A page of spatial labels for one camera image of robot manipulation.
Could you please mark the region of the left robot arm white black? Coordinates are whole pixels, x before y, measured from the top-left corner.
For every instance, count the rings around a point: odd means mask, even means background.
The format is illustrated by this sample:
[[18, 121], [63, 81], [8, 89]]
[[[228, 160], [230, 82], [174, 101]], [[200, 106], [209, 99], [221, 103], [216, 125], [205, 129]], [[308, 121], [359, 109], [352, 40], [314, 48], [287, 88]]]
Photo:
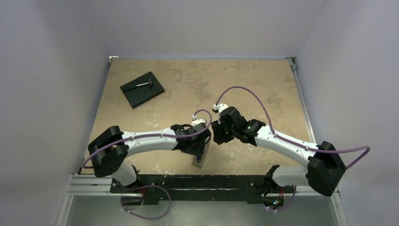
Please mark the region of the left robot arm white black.
[[82, 168], [93, 169], [98, 178], [110, 176], [133, 193], [140, 188], [140, 179], [137, 169], [127, 163], [127, 157], [158, 150], [179, 150], [201, 156], [210, 137], [209, 127], [203, 122], [175, 124], [150, 132], [126, 132], [119, 126], [111, 126], [88, 145], [89, 157], [83, 161]]

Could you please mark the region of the grey remote control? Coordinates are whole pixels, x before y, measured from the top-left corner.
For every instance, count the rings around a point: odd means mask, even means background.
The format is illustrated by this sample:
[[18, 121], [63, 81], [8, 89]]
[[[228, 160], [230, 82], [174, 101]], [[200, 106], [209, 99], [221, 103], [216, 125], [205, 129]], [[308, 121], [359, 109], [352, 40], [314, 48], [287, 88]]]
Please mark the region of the grey remote control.
[[195, 157], [192, 161], [192, 166], [197, 167], [197, 168], [203, 167], [208, 149], [209, 149], [209, 143], [198, 148], [198, 153], [195, 155]]

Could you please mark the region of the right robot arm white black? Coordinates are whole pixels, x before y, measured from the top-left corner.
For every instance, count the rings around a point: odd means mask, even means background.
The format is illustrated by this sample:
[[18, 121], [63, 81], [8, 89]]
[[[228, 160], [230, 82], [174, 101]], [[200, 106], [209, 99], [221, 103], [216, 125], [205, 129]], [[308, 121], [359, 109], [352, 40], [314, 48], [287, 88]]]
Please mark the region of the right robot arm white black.
[[331, 143], [310, 143], [273, 132], [264, 122], [248, 121], [235, 107], [225, 104], [214, 105], [212, 111], [218, 114], [218, 119], [212, 122], [214, 142], [218, 145], [237, 139], [275, 151], [299, 164], [297, 167], [273, 166], [264, 179], [267, 190], [275, 192], [283, 186], [309, 186], [324, 196], [334, 193], [346, 166]]

